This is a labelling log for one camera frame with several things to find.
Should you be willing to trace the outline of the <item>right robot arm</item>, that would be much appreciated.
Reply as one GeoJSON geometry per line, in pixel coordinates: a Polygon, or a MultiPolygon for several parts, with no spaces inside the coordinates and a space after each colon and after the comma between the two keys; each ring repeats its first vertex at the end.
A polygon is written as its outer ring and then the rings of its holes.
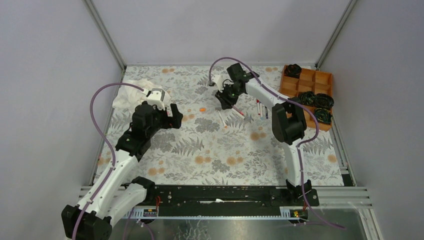
{"type": "Polygon", "coordinates": [[[275,139],[284,143],[284,157],[288,169],[286,199],[293,206],[301,205],[312,190],[305,178],[302,145],[306,143],[306,109],[298,99],[272,89],[253,70],[245,71],[240,63],[227,68],[229,83],[221,75],[209,74],[209,85],[217,86],[215,97],[223,110],[231,109],[242,94],[256,98],[271,110],[271,129],[275,139]]]}

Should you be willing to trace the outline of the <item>white pen blue tip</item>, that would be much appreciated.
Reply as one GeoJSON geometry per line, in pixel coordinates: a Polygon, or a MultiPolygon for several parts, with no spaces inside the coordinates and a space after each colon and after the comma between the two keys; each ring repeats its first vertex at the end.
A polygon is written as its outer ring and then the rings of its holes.
{"type": "Polygon", "coordinates": [[[266,116],[264,115],[264,111],[263,111],[263,104],[260,102],[259,103],[259,113],[260,113],[260,117],[261,117],[261,119],[262,120],[265,120],[266,119],[266,116]]]}

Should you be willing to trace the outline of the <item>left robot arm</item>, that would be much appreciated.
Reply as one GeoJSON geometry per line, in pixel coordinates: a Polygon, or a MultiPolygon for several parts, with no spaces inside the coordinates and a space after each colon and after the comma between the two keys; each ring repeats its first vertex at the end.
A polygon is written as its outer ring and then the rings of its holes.
{"type": "Polygon", "coordinates": [[[155,184],[144,177],[136,177],[119,196],[116,191],[123,179],[142,159],[151,146],[151,138],[161,129],[179,129],[183,114],[175,103],[160,110],[144,101],[135,108],[132,121],[119,138],[112,160],[98,181],[75,205],[66,205],[61,218],[64,232],[71,240],[107,240],[113,227],[131,208],[144,206],[155,200],[155,184]]]}

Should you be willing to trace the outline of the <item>purple pen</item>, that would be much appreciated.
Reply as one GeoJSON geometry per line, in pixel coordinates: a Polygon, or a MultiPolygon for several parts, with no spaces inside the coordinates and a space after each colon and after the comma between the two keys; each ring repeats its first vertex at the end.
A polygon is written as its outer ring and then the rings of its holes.
{"type": "Polygon", "coordinates": [[[266,106],[264,107],[264,116],[265,116],[265,119],[269,119],[268,108],[266,106]]]}

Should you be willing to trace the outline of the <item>white pen orange tip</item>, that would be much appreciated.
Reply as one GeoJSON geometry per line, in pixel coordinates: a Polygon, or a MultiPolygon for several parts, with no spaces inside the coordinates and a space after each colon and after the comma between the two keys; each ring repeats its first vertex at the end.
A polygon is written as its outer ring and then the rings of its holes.
{"type": "Polygon", "coordinates": [[[227,129],[227,128],[228,128],[228,125],[226,124],[226,122],[225,122],[225,120],[224,120],[224,117],[223,117],[223,115],[222,115],[221,111],[220,111],[220,110],[218,110],[217,112],[218,112],[219,118],[220,118],[220,119],[221,119],[221,121],[222,121],[222,124],[223,124],[224,128],[225,128],[225,129],[227,129]]]}

